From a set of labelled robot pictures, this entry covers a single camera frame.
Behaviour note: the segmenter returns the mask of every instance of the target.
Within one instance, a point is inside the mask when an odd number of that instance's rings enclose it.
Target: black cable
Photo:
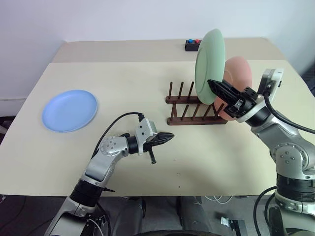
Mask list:
[[[128,113],[125,113],[121,116],[119,116],[118,118],[116,118],[111,124],[110,126],[105,130],[105,132],[103,133],[103,135],[100,137],[99,141],[97,142],[96,144],[96,147],[94,149],[94,152],[92,154],[92,157],[93,158],[96,154],[97,154],[97,150],[98,150],[98,146],[100,144],[100,142],[102,141],[102,139],[104,138],[104,136],[107,134],[107,132],[110,130],[110,128],[119,120],[121,119],[122,117],[125,117],[125,116],[128,116],[128,115],[138,115],[139,116],[139,121],[141,121],[143,118],[144,118],[144,115],[140,112],[128,112]]]
[[[265,205],[265,212],[264,212],[264,216],[265,216],[265,221],[266,224],[269,226],[269,221],[268,221],[268,208],[269,208],[269,204],[271,202],[271,200],[275,197],[275,193],[273,193],[267,200],[266,205]]]
[[[276,186],[273,186],[271,188],[266,189],[265,191],[263,191],[258,196],[258,198],[255,201],[254,210],[253,210],[253,219],[254,219],[254,225],[255,225],[255,229],[256,229],[256,232],[257,232],[258,236],[261,236],[261,233],[259,231],[259,227],[258,227],[258,224],[257,224],[257,206],[258,206],[258,203],[259,203],[260,199],[262,198],[262,196],[264,196],[266,193],[268,193],[269,191],[274,190],[276,188],[277,188]]]
[[[304,130],[306,132],[309,132],[309,133],[312,133],[312,134],[315,134],[315,130],[313,129],[310,129],[310,128],[306,128],[304,126],[301,126],[297,123],[294,123],[292,121],[290,121],[288,118],[285,118],[284,116],[282,116],[281,114],[279,114],[271,105],[270,103],[270,100],[269,100],[269,95],[270,93],[269,92],[266,92],[264,93],[264,99],[265,99],[265,103],[266,103],[266,106],[267,108],[269,109],[269,111],[271,112],[271,114],[273,114],[276,118],[278,118],[279,120],[281,120],[282,122],[286,123],[286,124],[289,124],[297,129],[300,129],[300,130]]]
[[[48,222],[52,221],[53,218],[46,220],[45,222],[41,223],[39,226],[37,226],[35,229],[30,231],[26,236],[30,236],[32,233],[34,233],[36,230],[38,230],[40,227],[42,227],[44,224],[47,224]]]
[[[110,219],[106,213],[106,211],[104,210],[104,208],[100,205],[99,202],[96,203],[96,205],[98,206],[98,208],[102,211],[102,214],[104,214],[105,219],[107,221],[107,226],[108,226],[108,235],[111,236],[111,226],[110,226]]]
[[[23,200],[23,204],[19,210],[19,212],[8,222],[6,222],[4,225],[1,226],[0,228],[0,232],[1,230],[3,230],[6,226],[8,226],[9,224],[11,224],[14,220],[16,220],[16,218],[18,218],[18,216],[21,214],[21,212],[23,211],[24,207],[25,207],[25,202],[26,202],[26,196],[24,196],[24,200]]]

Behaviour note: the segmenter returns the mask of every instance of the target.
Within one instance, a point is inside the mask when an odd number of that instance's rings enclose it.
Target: floor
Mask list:
[[[221,216],[229,219],[243,219],[246,224],[249,236],[256,235],[252,209],[257,196],[247,198],[236,198],[224,205],[214,201],[209,201],[202,197],[202,206],[209,217],[212,233],[224,236],[233,236],[234,232],[230,228],[221,225]],[[263,218],[264,205],[268,196],[261,199],[258,207],[258,225],[262,235],[269,235],[267,225]],[[162,230],[162,229],[181,229],[179,218],[175,208],[175,197],[145,197],[147,203],[146,217],[143,220],[142,232]],[[42,236],[49,226],[49,222],[42,225],[33,233],[29,234],[37,226],[54,217],[63,203],[62,197],[36,197],[36,196],[6,196],[0,204],[0,229],[21,210],[19,216],[11,221],[5,228],[0,230],[1,236]],[[122,197],[102,197],[101,205],[109,211],[111,224],[116,221],[120,209],[128,201]]]

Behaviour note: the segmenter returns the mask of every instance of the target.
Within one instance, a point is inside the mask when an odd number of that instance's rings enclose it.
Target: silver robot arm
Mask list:
[[[269,211],[271,235],[315,235],[315,146],[271,114],[264,97],[258,97],[268,91],[272,100],[282,75],[281,68],[265,70],[258,92],[249,87],[240,92],[225,81],[208,80],[208,84],[228,104],[224,111],[250,125],[276,163],[278,207]]]
[[[66,198],[57,215],[46,230],[45,236],[86,235],[89,219],[95,212],[96,203],[106,189],[117,162],[128,154],[150,153],[152,147],[173,138],[171,133],[157,133],[152,121],[144,118],[135,129],[135,136],[103,138],[96,155],[90,160],[70,196]]]

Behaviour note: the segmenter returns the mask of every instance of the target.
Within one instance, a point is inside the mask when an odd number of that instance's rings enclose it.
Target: green plate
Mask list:
[[[199,100],[207,105],[214,102],[216,95],[207,81],[222,82],[225,65],[225,45],[218,29],[208,32],[202,39],[195,66],[195,87]]]

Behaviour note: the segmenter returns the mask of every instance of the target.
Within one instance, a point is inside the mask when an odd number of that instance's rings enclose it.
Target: tabletop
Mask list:
[[[266,68],[283,67],[274,107],[294,122],[315,128],[315,99],[287,61],[248,62],[253,89],[258,88]],[[131,111],[143,112],[158,131],[172,132],[175,137],[154,147],[154,165],[147,153],[119,161],[108,184],[116,192],[106,195],[256,195],[275,185],[275,164],[269,150],[245,123],[166,124],[171,113],[171,105],[165,103],[170,81],[173,94],[184,81],[184,95],[193,78],[194,61],[49,64],[0,145],[0,192],[69,195],[103,131],[116,117]],[[99,107],[95,118],[69,133],[46,129],[41,121],[45,105],[71,89],[84,89],[96,96]],[[178,114],[184,106],[178,106]],[[123,118],[108,135],[132,134],[137,123],[137,116]],[[301,134],[315,143],[313,135]]]
[[[266,38],[225,38],[226,59],[285,60]],[[185,51],[185,39],[66,42],[52,62],[195,61],[197,52]]]

